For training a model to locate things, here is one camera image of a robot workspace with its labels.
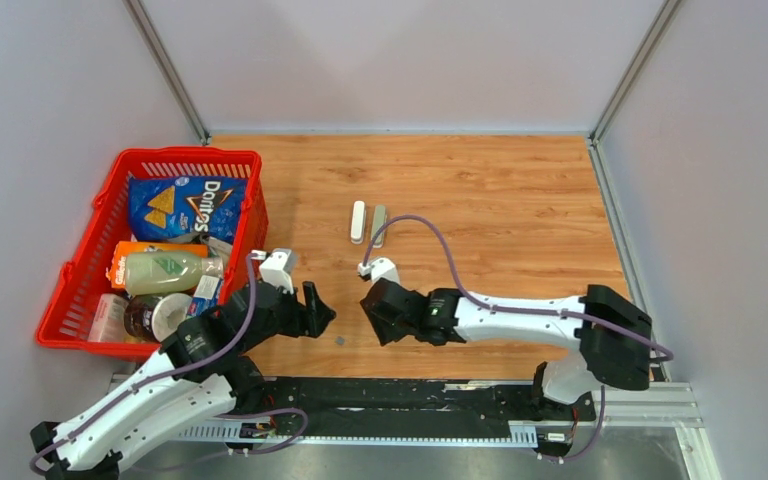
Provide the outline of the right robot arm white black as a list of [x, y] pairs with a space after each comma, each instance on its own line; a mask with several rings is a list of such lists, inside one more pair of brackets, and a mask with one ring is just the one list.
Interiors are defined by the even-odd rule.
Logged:
[[379, 279], [360, 305], [383, 345], [413, 337], [434, 346], [508, 340], [566, 349], [534, 375], [530, 402], [543, 418], [558, 417], [601, 387], [649, 387], [651, 317], [604, 285], [590, 285], [582, 296], [533, 300], [453, 288], [423, 295]]

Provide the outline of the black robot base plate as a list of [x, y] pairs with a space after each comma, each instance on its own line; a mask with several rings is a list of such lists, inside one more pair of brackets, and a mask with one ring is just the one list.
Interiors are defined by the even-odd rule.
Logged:
[[537, 399], [529, 383], [381, 378], [277, 377], [256, 388], [231, 417], [269, 411], [280, 434], [308, 438], [501, 439], [512, 421], [597, 419], [594, 397], [574, 405]]

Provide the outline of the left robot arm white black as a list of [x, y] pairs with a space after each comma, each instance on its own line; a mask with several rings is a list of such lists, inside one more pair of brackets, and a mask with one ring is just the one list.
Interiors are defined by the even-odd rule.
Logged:
[[117, 479], [180, 432], [237, 410], [260, 417], [263, 379], [245, 354], [276, 336], [322, 335], [336, 312], [314, 283], [285, 290], [248, 283], [222, 305], [180, 324], [124, 383], [62, 423], [30, 433], [31, 471], [46, 479]]

